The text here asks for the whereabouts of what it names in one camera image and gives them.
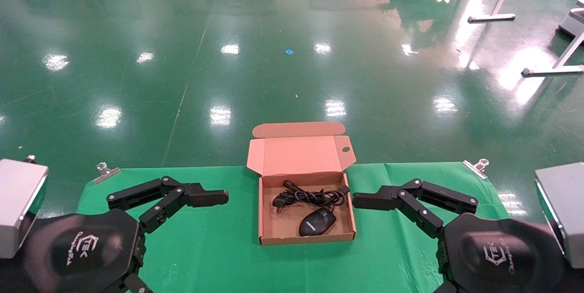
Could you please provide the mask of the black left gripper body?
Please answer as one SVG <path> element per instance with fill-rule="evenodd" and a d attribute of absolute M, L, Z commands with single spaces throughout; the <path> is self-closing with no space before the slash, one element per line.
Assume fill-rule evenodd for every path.
<path fill-rule="evenodd" d="M 21 292 L 120 293 L 144 254 L 140 224 L 123 210 L 41 219 L 21 247 Z"/>

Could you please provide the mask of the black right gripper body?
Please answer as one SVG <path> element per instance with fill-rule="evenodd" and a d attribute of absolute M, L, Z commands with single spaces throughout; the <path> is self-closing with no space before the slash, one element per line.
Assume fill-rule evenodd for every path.
<path fill-rule="evenodd" d="M 552 293 L 567 260 L 546 225 L 465 213 L 439 238 L 439 272 L 458 293 Z"/>

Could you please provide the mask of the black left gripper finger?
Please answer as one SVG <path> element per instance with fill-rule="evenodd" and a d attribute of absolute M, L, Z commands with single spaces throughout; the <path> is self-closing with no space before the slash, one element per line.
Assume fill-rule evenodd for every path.
<path fill-rule="evenodd" d="M 224 205 L 229 195 L 225 190 L 205 190 L 200 183 L 181 183 L 164 176 L 111 193 L 106 200 L 110 210 L 124 211 L 155 202 L 138 218 L 141 232 L 151 234 L 184 206 Z"/>
<path fill-rule="evenodd" d="M 122 280 L 121 293 L 152 293 L 153 291 L 137 274 L 129 274 Z"/>

